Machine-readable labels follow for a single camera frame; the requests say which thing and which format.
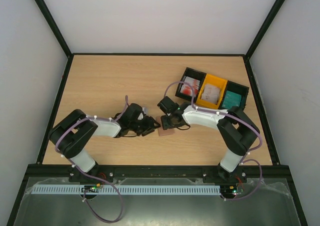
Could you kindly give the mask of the black bin with teal cards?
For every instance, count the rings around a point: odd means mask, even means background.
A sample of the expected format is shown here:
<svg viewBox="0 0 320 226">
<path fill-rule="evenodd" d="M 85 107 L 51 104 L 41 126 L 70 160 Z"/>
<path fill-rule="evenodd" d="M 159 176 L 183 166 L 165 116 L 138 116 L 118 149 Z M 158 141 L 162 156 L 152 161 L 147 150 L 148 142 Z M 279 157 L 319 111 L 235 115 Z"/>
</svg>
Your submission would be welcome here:
<svg viewBox="0 0 320 226">
<path fill-rule="evenodd" d="M 229 110 L 233 106 L 236 106 L 244 110 L 246 107 L 248 94 L 249 87 L 228 80 L 218 109 Z"/>
</svg>

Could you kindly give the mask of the black bin with red cards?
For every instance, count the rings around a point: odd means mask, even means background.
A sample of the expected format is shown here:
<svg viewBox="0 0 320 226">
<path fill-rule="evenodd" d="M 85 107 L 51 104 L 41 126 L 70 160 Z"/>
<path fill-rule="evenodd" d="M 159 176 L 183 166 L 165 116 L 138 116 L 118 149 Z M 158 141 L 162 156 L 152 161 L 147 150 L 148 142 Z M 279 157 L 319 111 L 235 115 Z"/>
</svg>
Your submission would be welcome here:
<svg viewBox="0 0 320 226">
<path fill-rule="evenodd" d="M 187 101 L 191 101 L 194 96 L 193 102 L 195 103 L 206 76 L 205 72 L 187 67 L 181 78 L 183 83 L 178 84 L 175 96 Z"/>
</svg>

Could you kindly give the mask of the brown leather card holder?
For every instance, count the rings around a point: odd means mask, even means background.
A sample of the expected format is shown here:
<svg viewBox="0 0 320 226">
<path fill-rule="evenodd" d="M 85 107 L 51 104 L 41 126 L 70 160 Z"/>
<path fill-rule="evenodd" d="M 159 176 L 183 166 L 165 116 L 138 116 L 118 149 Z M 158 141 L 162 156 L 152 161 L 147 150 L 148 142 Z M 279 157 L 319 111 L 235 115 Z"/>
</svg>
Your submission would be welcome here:
<svg viewBox="0 0 320 226">
<path fill-rule="evenodd" d="M 163 129 L 162 121 L 161 121 L 161 117 L 160 117 L 160 116 L 157 116 L 157 117 L 155 118 L 155 120 L 160 124 L 160 127 L 157 129 L 158 135 L 159 135 L 160 137 L 173 135 L 173 134 L 175 133 L 175 130 L 174 130 L 173 128 L 171 128 L 171 129 L 166 129 L 166 130 Z"/>
</svg>

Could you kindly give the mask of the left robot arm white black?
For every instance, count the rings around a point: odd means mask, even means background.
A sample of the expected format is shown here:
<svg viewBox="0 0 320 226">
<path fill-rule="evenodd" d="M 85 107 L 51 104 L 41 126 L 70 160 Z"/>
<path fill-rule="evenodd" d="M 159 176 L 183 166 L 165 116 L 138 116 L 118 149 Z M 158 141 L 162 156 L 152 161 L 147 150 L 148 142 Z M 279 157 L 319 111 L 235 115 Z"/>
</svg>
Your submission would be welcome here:
<svg viewBox="0 0 320 226">
<path fill-rule="evenodd" d="M 50 130 L 48 138 L 55 145 L 56 152 L 82 172 L 88 173 L 97 164 L 85 150 L 91 137 L 122 138 L 130 132 L 135 133 L 136 137 L 144 137 L 160 127 L 160 123 L 148 116 L 143 107 L 131 103 L 111 118 L 89 116 L 75 109 Z"/>
</svg>

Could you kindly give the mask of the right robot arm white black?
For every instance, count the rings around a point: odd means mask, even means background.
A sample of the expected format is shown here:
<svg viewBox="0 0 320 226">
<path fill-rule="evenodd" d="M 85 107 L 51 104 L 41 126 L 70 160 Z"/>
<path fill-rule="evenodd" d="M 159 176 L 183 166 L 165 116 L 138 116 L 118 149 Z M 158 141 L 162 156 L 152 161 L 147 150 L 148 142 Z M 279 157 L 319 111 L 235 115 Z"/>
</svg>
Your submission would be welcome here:
<svg viewBox="0 0 320 226">
<path fill-rule="evenodd" d="M 250 152 L 253 143 L 259 140 L 259 144 L 262 144 L 259 129 L 238 106 L 214 110 L 190 102 L 179 105 L 168 96 L 157 106 L 164 113 L 160 117 L 164 130 L 199 125 L 219 131 L 227 147 L 218 164 L 218 177 L 224 182 L 235 177 L 236 168 Z"/>
</svg>

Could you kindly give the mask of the white pink card stack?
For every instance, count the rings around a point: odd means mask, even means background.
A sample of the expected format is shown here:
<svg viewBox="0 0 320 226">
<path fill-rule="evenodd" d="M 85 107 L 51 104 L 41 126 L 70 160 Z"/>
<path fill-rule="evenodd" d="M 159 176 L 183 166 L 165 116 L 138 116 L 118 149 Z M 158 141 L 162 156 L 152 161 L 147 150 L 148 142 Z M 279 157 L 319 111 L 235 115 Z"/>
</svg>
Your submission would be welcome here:
<svg viewBox="0 0 320 226">
<path fill-rule="evenodd" d="M 220 91 L 221 90 L 219 87 L 207 83 L 204 86 L 204 90 L 201 94 L 201 99 L 216 105 L 220 98 Z"/>
</svg>

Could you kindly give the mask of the yellow plastic bin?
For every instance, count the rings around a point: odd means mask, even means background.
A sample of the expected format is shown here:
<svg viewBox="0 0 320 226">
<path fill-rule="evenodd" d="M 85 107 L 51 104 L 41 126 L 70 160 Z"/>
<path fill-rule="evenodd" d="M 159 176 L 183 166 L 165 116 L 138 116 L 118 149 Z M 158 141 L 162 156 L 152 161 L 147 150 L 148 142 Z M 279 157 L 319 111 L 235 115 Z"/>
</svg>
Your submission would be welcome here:
<svg viewBox="0 0 320 226">
<path fill-rule="evenodd" d="M 222 102 L 227 82 L 224 78 L 207 74 L 195 103 L 201 107 L 217 110 Z"/>
</svg>

